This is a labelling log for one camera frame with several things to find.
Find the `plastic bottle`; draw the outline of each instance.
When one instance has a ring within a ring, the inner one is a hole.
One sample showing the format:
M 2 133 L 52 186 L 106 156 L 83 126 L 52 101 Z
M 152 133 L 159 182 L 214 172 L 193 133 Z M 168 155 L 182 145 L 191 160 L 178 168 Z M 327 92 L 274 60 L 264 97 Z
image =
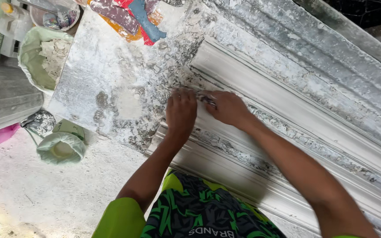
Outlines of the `plastic bottle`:
M 0 19 L 0 32 L 17 41 L 23 41 L 33 22 L 29 11 L 9 3 L 1 3 L 4 15 Z

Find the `gypsum cornice molding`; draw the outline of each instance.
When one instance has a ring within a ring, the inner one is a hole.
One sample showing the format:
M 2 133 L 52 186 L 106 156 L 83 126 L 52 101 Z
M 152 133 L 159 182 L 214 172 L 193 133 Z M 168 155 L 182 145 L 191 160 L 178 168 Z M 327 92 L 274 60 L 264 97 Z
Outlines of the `gypsum cornice molding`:
M 233 8 L 228 7 L 224 0 L 205 3 L 284 57 L 310 72 L 320 74 L 319 78 L 314 79 L 317 83 L 324 80 L 328 84 L 338 85 L 364 106 L 376 111 L 376 118 L 381 117 L 381 63 L 292 0 L 244 0 Z M 244 47 L 242 51 L 257 50 Z M 300 88 L 298 82 L 304 80 L 291 81 L 299 90 L 305 90 L 305 86 Z M 315 87 L 310 88 L 310 84 L 306 87 L 315 97 L 321 96 L 321 92 L 315 92 Z M 362 122 L 355 120 L 358 126 L 363 126 Z
M 192 69 L 204 74 L 211 83 L 224 85 L 225 89 L 237 91 L 262 105 L 265 111 L 283 118 L 286 123 L 298 125 L 381 175 L 381 145 L 319 110 L 314 102 L 260 71 L 261 66 L 255 68 L 239 61 L 228 49 L 220 50 L 220 47 L 203 41 L 190 64 Z
M 293 58 L 287 51 L 273 49 L 263 36 L 252 35 L 253 32 L 248 33 L 245 27 L 233 28 L 225 21 L 219 17 L 217 22 L 221 24 L 216 24 L 215 30 L 210 31 L 209 35 L 215 37 L 215 40 L 223 46 L 232 49 L 234 54 L 245 56 L 241 57 L 241 60 L 249 58 L 251 62 L 257 62 L 264 67 L 263 71 L 275 75 L 300 95 L 308 97 L 319 106 L 329 110 L 331 116 L 340 117 L 342 123 L 351 124 L 354 130 L 358 128 L 368 133 L 371 140 L 381 143 L 381 105 L 374 106 L 372 101 L 351 93 L 346 87 L 336 83 L 332 76 L 330 78 L 318 70 L 317 64 L 301 63 L 298 60 L 299 56 Z M 322 29 L 324 31 L 321 31 L 321 34 L 330 34 L 325 30 L 326 28 Z
M 165 124 L 158 128 L 152 144 L 146 151 L 147 154 L 154 152 L 166 131 Z M 223 184 L 232 192 L 252 201 L 251 203 L 256 207 L 298 224 L 304 229 L 319 233 L 316 216 L 308 202 L 299 193 L 254 173 L 227 154 L 218 154 L 218 151 L 201 147 L 188 140 L 171 165 Z M 381 211 L 381 200 L 377 199 L 376 195 L 370 195 L 341 177 L 338 179 L 353 196 L 361 195 L 362 201 L 357 201 L 357 203 L 363 210 L 368 211 L 370 214 L 368 218 L 373 225 L 381 228 L 381 217 L 375 214 L 378 210 Z
M 256 71 L 257 73 L 260 73 L 262 75 L 266 75 L 266 77 L 271 77 L 271 80 L 276 83 L 276 84 L 279 84 L 281 87 L 285 88 L 286 90 L 292 92 L 293 94 L 295 94 L 296 96 L 298 96 L 299 98 L 307 101 L 308 103 L 312 104 L 312 106 L 316 107 L 317 109 L 323 111 L 324 113 L 326 113 L 327 115 L 331 116 L 332 118 L 336 119 L 337 121 L 339 121 L 340 123 L 344 124 L 345 126 L 351 128 L 352 130 L 362 134 L 364 137 L 372 140 L 373 142 L 377 143 L 379 146 L 381 146 L 381 140 L 378 139 L 378 138 L 375 138 L 373 135 L 367 133 L 366 131 L 362 130 L 361 128 L 357 127 L 356 125 L 352 124 L 351 122 L 348 122 L 347 120 L 343 119 L 341 116 L 337 115 L 335 112 L 333 112 L 332 110 L 330 110 L 329 108 L 326 108 L 323 104 L 319 103 L 318 101 L 315 101 L 313 100 L 309 95 L 305 94 L 304 92 L 300 91 L 300 90 L 296 90 L 292 87 L 289 87 L 287 84 L 283 83 L 280 79 L 280 77 L 282 76 L 272 76 L 274 75 L 275 73 L 272 71 L 272 69 L 268 69 L 266 68 L 264 65 L 260 64 L 260 63 L 256 63 L 251 57 L 248 57 L 248 55 L 238 51 L 238 49 L 232 49 L 230 47 L 226 47 L 224 44 L 218 42 L 216 39 L 214 38 L 211 38 L 211 37 L 206 37 L 205 38 L 205 43 L 208 43 L 210 44 L 211 46 L 217 48 L 218 50 L 224 52 L 226 55 L 236 59 L 237 61 L 243 63 L 244 65 L 246 65 L 247 67 L 249 67 L 250 69 Z M 196 69 L 196 68 L 193 68 L 195 69 L 194 71 L 197 71 L 196 73 L 200 74 L 201 72 Z M 302 76 L 299 75 L 300 77 L 302 77 L 302 81 L 304 81 L 304 79 L 309 79 L 309 81 L 314 81 L 315 83 L 318 83 L 316 77 L 310 77 L 309 75 L 310 74 L 314 74 L 314 73 L 306 73 L 306 74 L 303 74 Z M 219 84 L 219 82 L 214 79 L 213 80 L 213 83 L 214 84 Z M 335 89 L 330 87 L 329 88 L 324 88 L 324 86 L 320 87 L 322 90 L 328 90 L 330 92 L 334 92 Z M 365 110 L 368 110 L 366 108 L 363 108 L 363 109 L 360 109 L 360 108 L 357 108 L 358 111 L 365 111 Z
M 271 130 L 285 138 L 295 146 L 304 150 L 308 154 L 314 154 L 317 160 L 327 160 L 334 163 L 340 169 L 357 176 L 365 182 L 366 187 L 371 186 L 381 191 L 381 176 L 373 172 L 366 172 L 347 154 L 331 148 L 321 140 L 310 137 L 310 133 L 302 130 L 296 125 L 284 123 L 280 118 L 250 105 L 251 112 L 258 117 Z M 212 118 L 204 109 L 199 108 L 196 119 L 193 142 L 210 148 L 217 148 L 223 153 L 230 154 L 242 163 L 257 170 L 258 173 L 268 174 L 276 177 L 280 181 L 286 181 L 278 168 L 273 165 L 264 152 L 256 143 L 244 132 L 235 127 L 223 124 Z
M 214 132 L 219 132 L 220 134 L 225 135 L 225 132 L 229 132 L 229 137 L 226 138 L 227 141 L 233 141 L 231 144 L 241 143 L 241 147 L 239 150 L 243 151 L 245 155 L 249 156 L 257 156 L 261 155 L 262 158 L 257 159 L 258 162 L 263 162 L 259 160 L 267 160 L 267 156 L 262 152 L 259 147 L 253 143 L 252 139 L 245 133 L 237 128 L 226 125 L 224 123 L 221 123 L 217 120 L 215 120 L 211 115 L 209 115 L 203 106 L 200 104 L 198 106 L 198 117 L 196 120 L 196 127 L 199 127 L 200 125 L 204 125 L 206 127 L 213 128 Z M 165 122 L 161 123 L 161 126 L 166 128 L 167 124 Z M 216 134 L 211 134 L 211 138 L 220 138 Z M 224 157 L 225 159 L 231 160 L 232 162 L 238 164 L 239 166 L 252 171 L 253 173 L 264 177 L 265 179 L 279 185 L 283 186 L 295 193 L 299 192 L 289 184 L 289 182 L 283 177 L 283 175 L 277 170 L 269 170 L 272 173 L 267 173 L 266 171 L 257 169 L 255 166 L 252 166 L 246 161 L 243 161 L 239 158 L 237 158 L 234 154 L 228 154 L 224 150 L 219 149 L 215 145 L 213 145 L 211 142 L 206 140 L 206 142 L 202 142 L 200 137 L 195 137 L 194 133 L 189 138 L 190 141 L 193 143 L 201 146 L 204 149 L 207 149 L 215 154 L 218 154 L 219 156 Z M 310 151 L 307 148 L 302 147 L 300 144 L 295 143 L 292 140 L 289 140 L 291 143 L 299 147 L 300 149 L 304 150 L 305 153 L 312 156 L 316 161 L 318 161 L 323 167 L 325 167 L 328 171 L 331 172 L 333 176 L 335 176 L 342 185 L 347 189 L 347 191 L 351 194 L 351 196 L 358 202 L 358 204 L 366 211 L 368 211 L 370 214 L 372 214 L 374 217 L 381 220 L 381 190 L 372 184 L 370 184 L 368 181 L 363 180 L 360 177 L 357 177 L 353 175 L 351 172 L 343 169 L 339 165 L 335 164 L 334 162 L 318 155 L 315 152 Z

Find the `plastic bucket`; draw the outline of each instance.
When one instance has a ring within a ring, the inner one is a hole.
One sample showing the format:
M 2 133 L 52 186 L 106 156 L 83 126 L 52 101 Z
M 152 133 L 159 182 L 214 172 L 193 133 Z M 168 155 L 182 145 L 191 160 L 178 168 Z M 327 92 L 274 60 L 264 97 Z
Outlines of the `plastic bucket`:
M 79 21 L 79 18 L 80 18 L 79 5 L 76 5 L 75 11 L 77 13 L 75 21 L 70 26 L 64 27 L 63 29 L 61 29 L 59 31 L 68 31 L 70 28 L 72 28 Z M 30 6 L 30 18 L 32 18 L 32 22 L 36 26 L 44 26 L 44 24 L 42 22 L 42 18 L 43 18 L 45 13 L 47 13 L 47 11 L 42 10 L 40 8 Z

